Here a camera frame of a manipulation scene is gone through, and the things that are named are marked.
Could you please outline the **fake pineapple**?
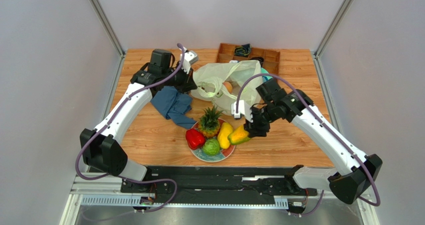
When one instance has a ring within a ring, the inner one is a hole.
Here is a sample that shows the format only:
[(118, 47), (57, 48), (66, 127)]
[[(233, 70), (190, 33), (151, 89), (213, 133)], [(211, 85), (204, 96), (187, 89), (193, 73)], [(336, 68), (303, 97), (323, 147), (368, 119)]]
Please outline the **fake pineapple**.
[(216, 136), (221, 128), (219, 122), (221, 114), (222, 111), (218, 110), (216, 106), (204, 109), (204, 115), (198, 122), (199, 132), (201, 132), (208, 139)]

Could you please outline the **fake green yellow fruit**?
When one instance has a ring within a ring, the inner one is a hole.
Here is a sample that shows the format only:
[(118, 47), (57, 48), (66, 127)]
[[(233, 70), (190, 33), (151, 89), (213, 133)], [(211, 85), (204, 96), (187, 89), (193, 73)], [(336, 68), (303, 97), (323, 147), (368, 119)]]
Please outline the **fake green yellow fruit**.
[(237, 127), (233, 132), (228, 135), (228, 140), (231, 145), (239, 145), (248, 142), (251, 138), (249, 133), (245, 130), (243, 125)]

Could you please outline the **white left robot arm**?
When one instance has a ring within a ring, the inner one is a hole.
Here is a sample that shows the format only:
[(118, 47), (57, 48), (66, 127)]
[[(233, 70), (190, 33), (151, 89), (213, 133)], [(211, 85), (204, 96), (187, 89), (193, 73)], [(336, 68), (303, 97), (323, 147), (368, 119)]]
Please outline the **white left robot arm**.
[(165, 86), (174, 87), (180, 93), (196, 88), (192, 65), (199, 57), (181, 44), (178, 47), (179, 61), (168, 50), (152, 51), (150, 61), (132, 76), (125, 94), (106, 118), (95, 128), (81, 132), (77, 162), (83, 161), (101, 171), (101, 177), (111, 175), (135, 183), (144, 179), (147, 167), (129, 159), (120, 144), (142, 108)]

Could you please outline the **pale yellow plastic bag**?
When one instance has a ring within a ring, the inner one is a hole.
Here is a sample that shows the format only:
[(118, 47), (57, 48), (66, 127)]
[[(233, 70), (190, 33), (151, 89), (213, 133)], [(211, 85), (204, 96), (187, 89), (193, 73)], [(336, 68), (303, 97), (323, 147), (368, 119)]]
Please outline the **pale yellow plastic bag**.
[(243, 84), (252, 76), (261, 73), (260, 62), (245, 60), (238, 63), (208, 63), (193, 73), (196, 89), (191, 91), (194, 98), (209, 101), (225, 115), (230, 115), (231, 106), (240, 99), (248, 105), (260, 102), (256, 88), (263, 83), (262, 77), (251, 80), (244, 88)]

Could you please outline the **fake yellow mango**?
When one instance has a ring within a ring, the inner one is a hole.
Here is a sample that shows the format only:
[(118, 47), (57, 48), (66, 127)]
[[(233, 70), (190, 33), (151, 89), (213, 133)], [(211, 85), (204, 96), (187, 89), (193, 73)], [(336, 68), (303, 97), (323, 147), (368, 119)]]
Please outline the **fake yellow mango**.
[(225, 150), (230, 147), (228, 136), (234, 131), (234, 128), (227, 122), (222, 123), (217, 140), (220, 147)]

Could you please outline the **fake orange peach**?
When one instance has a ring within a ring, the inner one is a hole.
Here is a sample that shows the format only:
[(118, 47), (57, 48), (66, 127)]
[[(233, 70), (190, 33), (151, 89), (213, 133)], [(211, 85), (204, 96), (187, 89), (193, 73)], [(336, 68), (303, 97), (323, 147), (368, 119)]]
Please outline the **fake orange peach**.
[(232, 92), (233, 92), (233, 86), (232, 86), (232, 84), (230, 82), (228, 82), (228, 81), (225, 81), (222, 84), (227, 89), (228, 93), (232, 94)]

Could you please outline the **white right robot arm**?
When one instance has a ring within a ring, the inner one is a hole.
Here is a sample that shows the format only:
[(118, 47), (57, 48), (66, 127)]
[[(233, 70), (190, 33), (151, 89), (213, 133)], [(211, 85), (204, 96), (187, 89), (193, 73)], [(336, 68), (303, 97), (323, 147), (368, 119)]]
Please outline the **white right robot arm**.
[(273, 75), (272, 79), (257, 87), (257, 92), (265, 102), (263, 108), (249, 106), (240, 98), (233, 103), (231, 113), (235, 119), (245, 117), (244, 130), (248, 137), (265, 137), (270, 124), (282, 119), (302, 130), (331, 160), (330, 169), (295, 166), (286, 176), (290, 186), (300, 189), (319, 189), (331, 191), (340, 201), (352, 204), (356, 199), (367, 201), (362, 194), (372, 188), (379, 206), (380, 196), (375, 184), (383, 164), (376, 155), (367, 155), (350, 143), (330, 124), (312, 100), (291, 84), (292, 92), (286, 93)]

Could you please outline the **fake red fruit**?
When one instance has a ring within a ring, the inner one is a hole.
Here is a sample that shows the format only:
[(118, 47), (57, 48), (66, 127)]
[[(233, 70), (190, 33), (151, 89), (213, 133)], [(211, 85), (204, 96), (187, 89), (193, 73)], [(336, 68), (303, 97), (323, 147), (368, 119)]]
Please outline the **fake red fruit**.
[(185, 135), (188, 147), (191, 150), (196, 150), (198, 148), (201, 148), (205, 142), (206, 139), (203, 136), (202, 133), (200, 133), (198, 130), (196, 129), (189, 129), (186, 131), (186, 135)]

